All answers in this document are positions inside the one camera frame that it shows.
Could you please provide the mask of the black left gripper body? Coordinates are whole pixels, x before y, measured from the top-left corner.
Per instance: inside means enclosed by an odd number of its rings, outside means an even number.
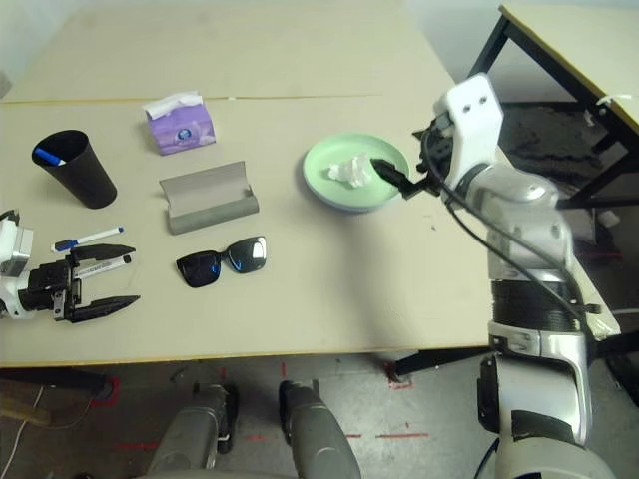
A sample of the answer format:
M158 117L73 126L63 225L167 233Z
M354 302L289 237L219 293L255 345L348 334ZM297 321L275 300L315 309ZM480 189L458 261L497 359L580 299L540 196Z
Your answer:
M27 311L51 310L55 320L75 322L80 303L80 279L75 276L76 260L65 258L40 265L28 274L27 285L19 290L19 300Z

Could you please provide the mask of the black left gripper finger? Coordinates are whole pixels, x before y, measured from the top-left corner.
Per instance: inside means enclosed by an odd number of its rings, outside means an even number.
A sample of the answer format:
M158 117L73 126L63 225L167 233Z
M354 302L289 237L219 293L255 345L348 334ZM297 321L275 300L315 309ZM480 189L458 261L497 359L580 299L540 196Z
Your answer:
M68 258L72 262L80 262L88 259L107 260L124 256L135 251L136 249L131 246L100 243L74 247L70 250Z
M71 323L79 323L105 317L130 306L140 298L139 295L112 296L94 300L82 307L69 306L65 310L64 319Z

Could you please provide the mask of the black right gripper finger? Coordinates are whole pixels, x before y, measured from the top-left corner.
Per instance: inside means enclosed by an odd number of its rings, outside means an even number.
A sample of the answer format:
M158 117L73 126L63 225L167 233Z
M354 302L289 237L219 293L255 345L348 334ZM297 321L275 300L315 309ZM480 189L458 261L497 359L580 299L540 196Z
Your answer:
M408 200L414 196L414 183L392 163L383 159L372 159L375 172L387 183L393 185Z

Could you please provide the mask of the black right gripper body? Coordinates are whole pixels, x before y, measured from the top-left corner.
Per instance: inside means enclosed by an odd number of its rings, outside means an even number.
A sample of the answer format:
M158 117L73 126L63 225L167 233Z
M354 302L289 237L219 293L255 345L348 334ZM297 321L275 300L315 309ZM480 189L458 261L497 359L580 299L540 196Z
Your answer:
M452 121L448 113L436 116L430 125L412 135L420 144L420 161L416 169L424 174L419 182L428 193L439 193L442 180L450 170L452 156Z

